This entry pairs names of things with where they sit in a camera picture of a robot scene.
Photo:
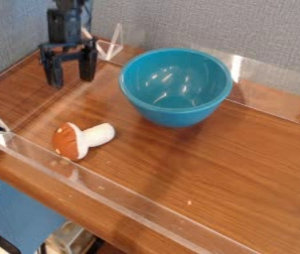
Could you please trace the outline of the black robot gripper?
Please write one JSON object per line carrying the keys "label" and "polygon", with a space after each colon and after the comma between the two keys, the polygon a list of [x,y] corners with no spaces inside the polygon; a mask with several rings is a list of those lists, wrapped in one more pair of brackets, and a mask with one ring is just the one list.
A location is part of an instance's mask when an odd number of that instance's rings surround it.
{"label": "black robot gripper", "polygon": [[82,32],[82,12],[86,12],[92,19],[92,11],[88,4],[92,0],[54,0],[55,8],[47,10],[49,41],[39,45],[41,59],[45,64],[45,71],[49,84],[62,88],[65,84],[62,60],[55,58],[54,48],[62,48],[66,53],[70,49],[82,46],[79,59],[79,77],[93,81],[97,66],[96,39],[85,40]]}

